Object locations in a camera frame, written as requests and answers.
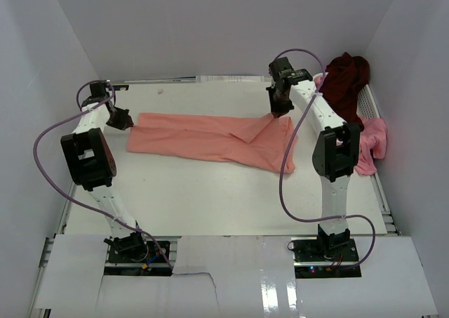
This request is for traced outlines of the salmon pink t shirt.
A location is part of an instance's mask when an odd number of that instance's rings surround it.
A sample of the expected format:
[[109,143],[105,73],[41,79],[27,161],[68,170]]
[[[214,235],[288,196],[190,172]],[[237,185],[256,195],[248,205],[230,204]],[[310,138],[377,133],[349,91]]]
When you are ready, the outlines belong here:
[[127,150],[202,161],[234,162],[278,173],[295,127],[290,117],[214,117],[141,113]]

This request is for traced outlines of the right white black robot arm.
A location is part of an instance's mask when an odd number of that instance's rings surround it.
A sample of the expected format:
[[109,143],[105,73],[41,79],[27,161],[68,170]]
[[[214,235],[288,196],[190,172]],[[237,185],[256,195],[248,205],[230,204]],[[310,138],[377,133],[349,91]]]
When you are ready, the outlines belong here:
[[[294,78],[272,79],[268,86],[271,113],[281,117],[295,106],[302,116],[288,142],[279,176],[279,199],[281,207],[291,219],[300,223],[317,223],[316,250],[327,261],[336,259],[342,248],[350,242],[347,224],[347,189],[354,167],[358,163],[360,128],[339,117],[317,89],[303,90],[301,81]],[[309,120],[317,135],[312,153],[312,165],[321,180],[321,217],[298,218],[288,209],[283,198],[283,174],[287,158],[299,127]]]

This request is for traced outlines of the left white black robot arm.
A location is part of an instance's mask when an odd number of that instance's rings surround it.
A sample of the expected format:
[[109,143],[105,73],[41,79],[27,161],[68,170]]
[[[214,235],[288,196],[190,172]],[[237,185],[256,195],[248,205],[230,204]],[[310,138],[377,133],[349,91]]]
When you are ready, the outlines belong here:
[[128,110],[89,103],[76,128],[60,139],[67,166],[75,185],[94,199],[108,222],[111,236],[105,242],[120,256],[141,261],[148,254],[148,243],[135,229],[137,220],[123,205],[113,186],[117,167],[103,131],[106,126],[126,130],[133,126]]

